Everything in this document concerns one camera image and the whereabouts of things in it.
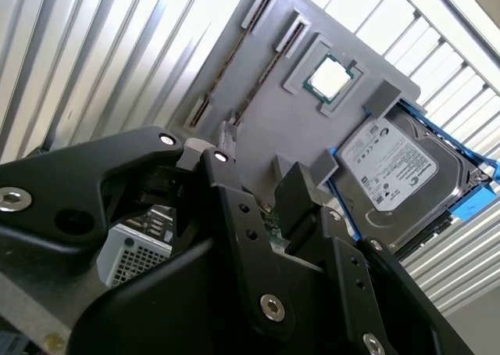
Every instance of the screw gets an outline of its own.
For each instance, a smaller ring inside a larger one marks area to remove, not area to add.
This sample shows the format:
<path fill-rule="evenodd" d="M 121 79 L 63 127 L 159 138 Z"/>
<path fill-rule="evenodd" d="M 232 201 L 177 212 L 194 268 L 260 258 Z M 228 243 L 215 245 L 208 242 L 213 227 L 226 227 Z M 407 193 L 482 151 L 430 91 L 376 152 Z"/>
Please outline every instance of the screw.
<path fill-rule="evenodd" d="M 336 221 L 340 221 L 342 219 L 341 215 L 337 213 L 335 210 L 330 211 L 330 215 L 334 218 Z"/>
<path fill-rule="evenodd" d="M 165 144 L 167 145 L 174 145 L 175 144 L 175 140 L 173 138 L 171 138 L 169 135 L 167 134 L 161 134 L 159 136 L 159 139 L 164 142 Z"/>
<path fill-rule="evenodd" d="M 362 341 L 365 343 L 370 355 L 385 355 L 385 350 L 375 335 L 366 333 L 362 337 Z"/>
<path fill-rule="evenodd" d="M 215 152 L 213 154 L 216 156 L 216 158 L 219 161 L 222 161 L 222 162 L 226 162 L 227 161 L 227 157 L 224 154 L 222 154 L 221 152 Z"/>
<path fill-rule="evenodd" d="M 31 205 L 31 195 L 21 188 L 0 188 L 0 211 L 19 212 Z"/>
<path fill-rule="evenodd" d="M 382 246 L 380 245 L 379 242 L 377 242 L 376 240 L 372 239 L 370 240 L 370 244 L 374 247 L 374 249 L 376 249 L 378 252 L 381 252 L 382 251 Z"/>
<path fill-rule="evenodd" d="M 44 347 L 48 351 L 59 351 L 64 347 L 64 339 L 59 334 L 49 334 L 44 339 Z"/>
<path fill-rule="evenodd" d="M 284 320 L 283 303 L 276 296 L 271 294 L 262 295 L 260 308 L 271 321 L 282 322 Z"/>

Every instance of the ventilation grille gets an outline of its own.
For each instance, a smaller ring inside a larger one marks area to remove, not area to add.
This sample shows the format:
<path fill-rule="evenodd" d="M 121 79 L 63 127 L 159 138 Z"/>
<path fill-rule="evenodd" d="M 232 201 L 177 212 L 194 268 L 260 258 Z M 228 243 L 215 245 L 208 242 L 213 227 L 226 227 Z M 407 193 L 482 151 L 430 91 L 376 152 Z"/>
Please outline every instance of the ventilation grille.
<path fill-rule="evenodd" d="M 111 287 L 117 287 L 165 260 L 166 257 L 164 255 L 160 255 L 143 246 L 139 246 L 137 252 L 125 249 L 120 264 L 116 269 Z"/>

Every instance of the metal grille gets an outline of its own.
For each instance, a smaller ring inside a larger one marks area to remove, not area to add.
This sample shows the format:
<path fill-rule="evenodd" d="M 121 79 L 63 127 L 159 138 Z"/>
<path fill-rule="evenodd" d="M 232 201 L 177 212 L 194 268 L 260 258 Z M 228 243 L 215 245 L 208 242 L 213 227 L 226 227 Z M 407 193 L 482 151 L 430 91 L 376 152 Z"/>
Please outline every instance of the metal grille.
<path fill-rule="evenodd" d="M 0 0 L 0 162 L 166 126 L 239 0 Z"/>
<path fill-rule="evenodd" d="M 166 257 L 164 257 L 164 255 L 160 255 L 143 246 L 139 246 L 137 252 L 125 249 L 121 256 L 120 263 L 116 268 L 111 287 L 117 287 L 165 260 Z"/>

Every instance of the sticker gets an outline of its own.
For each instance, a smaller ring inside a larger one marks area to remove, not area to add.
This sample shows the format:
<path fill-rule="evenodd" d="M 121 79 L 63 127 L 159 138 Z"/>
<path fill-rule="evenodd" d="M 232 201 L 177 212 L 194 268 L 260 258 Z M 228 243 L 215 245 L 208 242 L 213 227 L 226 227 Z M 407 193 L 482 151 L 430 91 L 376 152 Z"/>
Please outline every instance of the sticker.
<path fill-rule="evenodd" d="M 438 165 L 387 119 L 367 121 L 341 157 L 379 211 L 396 209 Z"/>

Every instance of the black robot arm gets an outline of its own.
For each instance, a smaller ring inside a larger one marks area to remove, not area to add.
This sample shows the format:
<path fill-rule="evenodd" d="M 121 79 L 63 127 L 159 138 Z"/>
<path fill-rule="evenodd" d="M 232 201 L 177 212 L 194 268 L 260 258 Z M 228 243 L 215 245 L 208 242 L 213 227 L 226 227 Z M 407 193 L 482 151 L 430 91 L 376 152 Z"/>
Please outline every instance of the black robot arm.
<path fill-rule="evenodd" d="M 286 253 L 230 153 L 159 127 L 7 163 L 0 187 L 1 312 L 49 352 L 472 354 L 300 163 L 275 193 Z M 152 204 L 176 208 L 174 256 L 107 292 L 90 283 L 107 231 Z"/>

